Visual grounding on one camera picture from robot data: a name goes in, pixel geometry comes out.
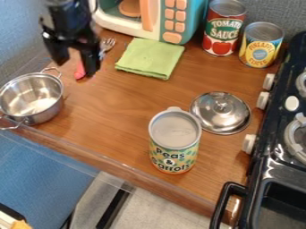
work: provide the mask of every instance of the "metal pot lid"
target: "metal pot lid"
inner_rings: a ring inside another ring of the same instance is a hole
[[[203,130],[222,135],[244,130],[251,120],[250,108],[226,92],[210,92],[195,98],[190,112],[200,120]]]
[[[289,153],[306,165],[306,117],[302,113],[287,125],[284,137]]]

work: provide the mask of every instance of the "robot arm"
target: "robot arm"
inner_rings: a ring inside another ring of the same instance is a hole
[[[52,59],[59,65],[69,60],[68,47],[80,51],[87,76],[100,69],[100,40],[90,27],[88,0],[44,0],[51,22],[40,18],[42,38]]]

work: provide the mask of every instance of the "silver saucepan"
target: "silver saucepan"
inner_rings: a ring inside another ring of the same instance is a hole
[[[45,73],[47,71],[56,71],[58,75]],[[46,68],[19,76],[0,88],[0,111],[3,113],[0,119],[8,116],[18,122],[0,130],[17,129],[22,123],[40,124],[56,116],[63,105],[61,76],[56,68]]]

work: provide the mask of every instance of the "orange button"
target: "orange button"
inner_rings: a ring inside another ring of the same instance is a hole
[[[174,7],[175,0],[166,0],[166,7]]]
[[[177,31],[177,32],[184,32],[185,31],[185,23],[177,22],[175,24],[175,31]]]
[[[166,30],[173,30],[174,29],[174,22],[173,21],[165,21],[165,28],[166,28]]]
[[[176,0],[176,8],[179,10],[185,10],[187,8],[187,0]]]
[[[178,11],[178,12],[176,12],[175,18],[178,21],[185,21],[186,20],[186,13],[184,11]]]
[[[182,36],[173,32],[166,32],[163,34],[163,39],[167,42],[178,44],[182,40]]]
[[[173,19],[174,18],[174,10],[166,9],[165,10],[165,17],[167,19]]]

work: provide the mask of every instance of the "stove burner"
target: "stove burner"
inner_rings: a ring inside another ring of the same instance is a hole
[[[302,113],[287,125],[284,137],[288,151],[306,165],[306,117]]]
[[[306,72],[302,73],[296,79],[295,85],[296,85],[296,88],[299,90],[300,95],[306,98]]]
[[[297,144],[300,144],[306,152],[306,127],[298,128],[295,131],[294,138]]]

